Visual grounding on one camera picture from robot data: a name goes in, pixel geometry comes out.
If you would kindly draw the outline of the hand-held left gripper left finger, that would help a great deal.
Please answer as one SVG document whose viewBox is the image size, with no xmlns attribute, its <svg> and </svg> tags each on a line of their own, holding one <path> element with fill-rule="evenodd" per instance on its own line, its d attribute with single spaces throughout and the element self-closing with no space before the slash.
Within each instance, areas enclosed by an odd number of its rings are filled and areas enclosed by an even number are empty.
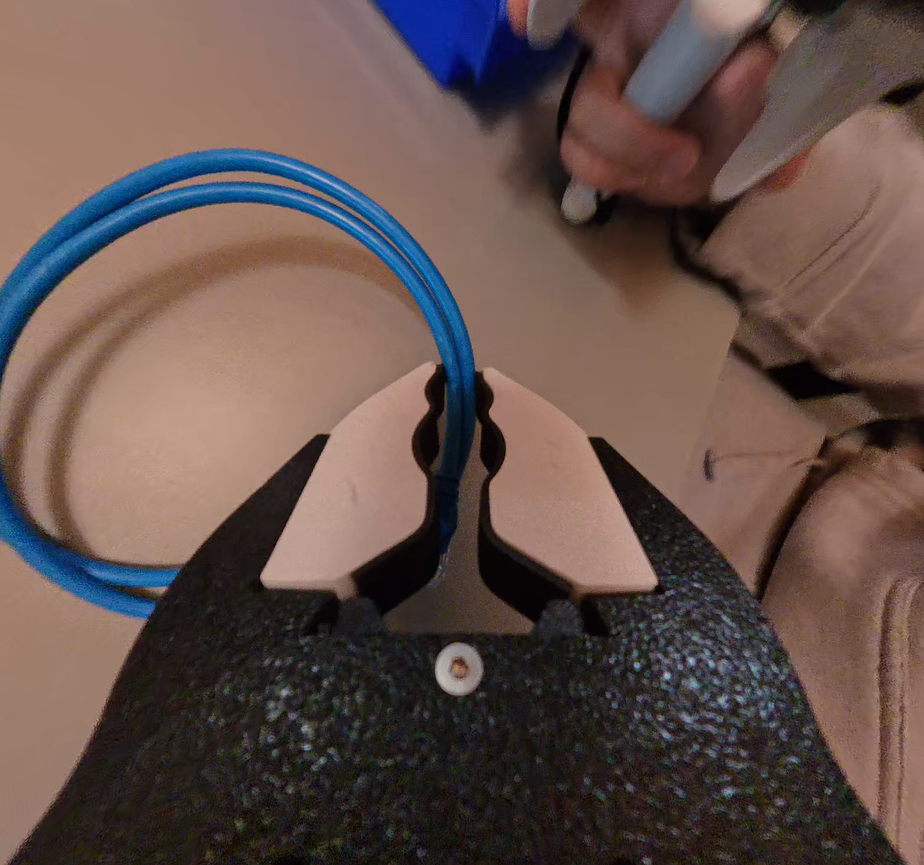
<svg viewBox="0 0 924 865">
<path fill-rule="evenodd" d="M 444 390 L 444 369 L 424 363 L 334 427 L 260 573 L 265 589 L 365 598 L 386 614 L 433 579 Z"/>
</svg>

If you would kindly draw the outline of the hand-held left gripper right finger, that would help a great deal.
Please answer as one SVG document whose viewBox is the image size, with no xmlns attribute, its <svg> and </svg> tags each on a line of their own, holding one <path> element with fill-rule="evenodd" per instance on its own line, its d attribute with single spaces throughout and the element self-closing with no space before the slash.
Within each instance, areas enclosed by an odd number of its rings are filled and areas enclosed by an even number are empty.
<svg viewBox="0 0 924 865">
<path fill-rule="evenodd" d="M 495 368 L 478 376 L 479 573 L 531 621 L 549 603 L 648 595 L 659 581 L 589 436 Z"/>
</svg>

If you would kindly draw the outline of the person's right hand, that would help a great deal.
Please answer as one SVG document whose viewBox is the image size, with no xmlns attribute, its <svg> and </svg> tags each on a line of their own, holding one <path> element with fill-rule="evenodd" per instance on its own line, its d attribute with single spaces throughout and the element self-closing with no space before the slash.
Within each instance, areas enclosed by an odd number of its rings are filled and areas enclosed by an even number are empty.
<svg viewBox="0 0 924 865">
<path fill-rule="evenodd" d="M 585 0 L 572 24 L 591 51 L 560 139 L 566 171 L 587 186 L 655 207 L 707 203 L 714 179 L 756 124 L 777 53 L 743 42 L 674 125 L 624 96 L 638 62 L 679 0 Z"/>
</svg>

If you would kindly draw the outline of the person's beige clothing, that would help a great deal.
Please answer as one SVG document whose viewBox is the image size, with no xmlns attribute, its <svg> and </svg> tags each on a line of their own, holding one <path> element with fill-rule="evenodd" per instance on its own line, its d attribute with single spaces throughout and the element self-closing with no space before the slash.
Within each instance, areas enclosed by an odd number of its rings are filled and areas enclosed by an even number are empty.
<svg viewBox="0 0 924 865">
<path fill-rule="evenodd" d="M 826 439 L 737 356 L 680 508 L 788 651 L 821 731 L 907 863 L 923 853 L 923 473 L 914 424 Z"/>
</svg>

